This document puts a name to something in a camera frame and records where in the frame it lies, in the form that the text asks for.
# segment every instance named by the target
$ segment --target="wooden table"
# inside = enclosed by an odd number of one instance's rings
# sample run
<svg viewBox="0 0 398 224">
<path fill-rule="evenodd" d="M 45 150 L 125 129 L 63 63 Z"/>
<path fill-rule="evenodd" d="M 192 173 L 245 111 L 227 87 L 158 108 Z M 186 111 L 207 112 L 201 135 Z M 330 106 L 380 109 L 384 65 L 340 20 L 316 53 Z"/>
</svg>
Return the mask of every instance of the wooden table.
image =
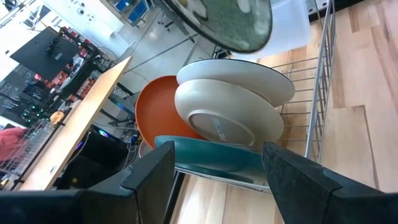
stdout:
<svg viewBox="0 0 398 224">
<path fill-rule="evenodd" d="M 131 57 L 125 59 L 99 77 L 85 99 L 70 113 L 65 126 L 53 137 L 47 150 L 42 152 L 41 160 L 37 161 L 25 182 L 19 184 L 16 190 L 51 188 L 131 60 Z"/>
</svg>

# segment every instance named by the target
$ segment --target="red shirt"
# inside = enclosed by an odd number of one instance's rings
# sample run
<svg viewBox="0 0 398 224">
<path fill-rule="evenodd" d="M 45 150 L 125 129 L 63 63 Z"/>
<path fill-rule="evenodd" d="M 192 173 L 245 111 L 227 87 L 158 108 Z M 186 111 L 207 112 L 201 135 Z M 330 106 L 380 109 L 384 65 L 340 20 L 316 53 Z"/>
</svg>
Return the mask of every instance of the red shirt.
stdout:
<svg viewBox="0 0 398 224">
<path fill-rule="evenodd" d="M 0 161 L 12 159 L 18 149 L 18 143 L 24 137 L 27 130 L 22 128 L 9 128 L 0 131 Z"/>
</svg>

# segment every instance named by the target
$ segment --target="dish rack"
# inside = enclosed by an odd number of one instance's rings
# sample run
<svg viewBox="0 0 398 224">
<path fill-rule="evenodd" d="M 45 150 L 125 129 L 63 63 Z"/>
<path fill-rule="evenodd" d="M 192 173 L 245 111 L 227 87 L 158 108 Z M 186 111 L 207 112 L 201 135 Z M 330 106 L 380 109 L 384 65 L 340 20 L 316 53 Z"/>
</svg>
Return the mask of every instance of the dish rack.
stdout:
<svg viewBox="0 0 398 224">
<path fill-rule="evenodd" d="M 10 155 L 0 161 L 1 190 L 11 190 L 14 181 L 19 181 L 26 173 L 56 129 L 50 121 L 40 119 L 25 132 Z"/>
<path fill-rule="evenodd" d="M 315 7 L 319 9 L 316 0 L 309 1 L 313 1 Z M 316 22 L 319 23 L 320 27 L 322 27 L 322 37 L 318 44 L 318 56 L 278 65 L 273 67 L 273 69 L 285 75 L 296 86 L 296 94 L 293 100 L 277 108 L 285 121 L 285 133 L 277 143 L 286 147 L 287 149 L 293 149 L 293 151 L 302 154 L 308 159 L 320 163 L 322 158 L 323 133 L 325 132 L 326 112 L 328 109 L 328 96 L 333 75 L 333 58 L 335 56 L 336 49 L 335 0 L 329 0 L 324 18 L 321 18 L 319 11 L 316 12 L 316 14 L 318 16 L 318 21 Z M 200 38 L 201 37 L 199 37 L 194 43 L 187 56 L 187 59 L 183 64 L 184 66 L 190 62 L 194 62 L 194 60 L 192 60 L 192 56 L 194 55 L 196 47 L 198 47 Z M 219 50 L 216 46 L 214 52 L 220 53 L 221 50 Z M 304 73 L 307 75 L 302 78 L 295 78 L 299 73 Z M 297 88 L 296 83 L 304 81 L 313 81 L 312 87 Z M 300 95 L 307 95 L 308 97 L 296 97 Z M 300 108 L 301 111 L 290 112 L 288 109 L 292 107 Z M 305 122 L 292 123 L 291 119 L 289 119 L 289 116 L 294 116 L 294 120 Z M 294 134 L 286 134 L 286 132 L 294 133 L 298 129 L 302 130 L 298 133 L 304 133 L 305 135 L 295 138 Z M 200 174 L 185 169 L 177 168 L 177 170 L 186 174 L 224 182 L 229 185 L 271 194 L 267 183 L 264 183 L 263 185 L 254 185 Z"/>
</svg>

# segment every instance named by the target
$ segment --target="teal plate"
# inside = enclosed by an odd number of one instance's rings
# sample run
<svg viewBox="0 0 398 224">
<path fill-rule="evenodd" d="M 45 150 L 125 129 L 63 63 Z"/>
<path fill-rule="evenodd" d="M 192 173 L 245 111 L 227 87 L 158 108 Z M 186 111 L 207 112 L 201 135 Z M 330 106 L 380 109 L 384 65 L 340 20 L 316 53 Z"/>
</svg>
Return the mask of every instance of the teal plate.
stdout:
<svg viewBox="0 0 398 224">
<path fill-rule="evenodd" d="M 242 146 L 180 136 L 157 136 L 155 146 L 167 141 L 174 141 L 178 168 L 249 184 L 267 183 L 261 155 L 244 150 Z"/>
</svg>

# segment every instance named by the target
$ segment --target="orange plate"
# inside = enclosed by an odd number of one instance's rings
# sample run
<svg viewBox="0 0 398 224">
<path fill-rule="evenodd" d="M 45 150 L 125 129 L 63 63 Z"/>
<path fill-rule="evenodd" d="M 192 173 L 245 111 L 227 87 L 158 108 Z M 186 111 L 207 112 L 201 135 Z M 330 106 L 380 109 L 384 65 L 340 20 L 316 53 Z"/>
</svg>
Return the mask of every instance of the orange plate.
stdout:
<svg viewBox="0 0 398 224">
<path fill-rule="evenodd" d="M 174 106 L 178 88 L 175 75 L 157 78 L 141 91 L 136 103 L 137 127 L 145 142 L 155 148 L 160 135 L 204 139 L 180 118 Z"/>
</svg>

